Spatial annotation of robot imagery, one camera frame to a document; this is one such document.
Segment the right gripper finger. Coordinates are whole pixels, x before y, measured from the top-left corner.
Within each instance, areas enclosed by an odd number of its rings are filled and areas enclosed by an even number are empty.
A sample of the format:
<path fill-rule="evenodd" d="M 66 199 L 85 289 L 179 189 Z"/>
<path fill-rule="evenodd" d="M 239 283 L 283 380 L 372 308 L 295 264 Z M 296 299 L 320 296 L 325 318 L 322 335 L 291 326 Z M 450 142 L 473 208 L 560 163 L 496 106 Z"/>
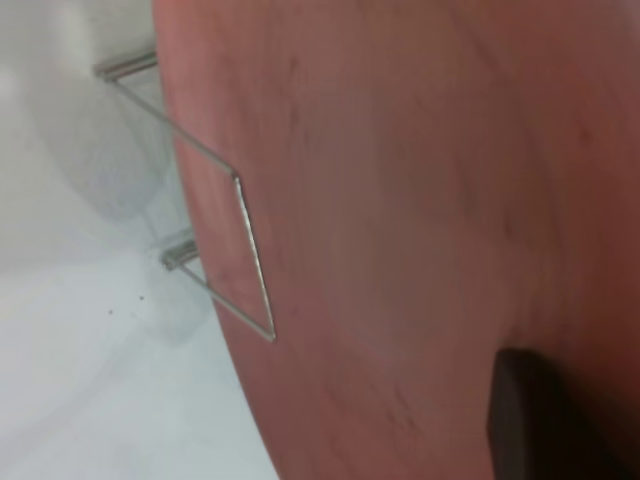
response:
<path fill-rule="evenodd" d="M 637 479 L 570 396 L 553 364 L 530 350 L 495 355 L 487 436 L 496 479 Z"/>

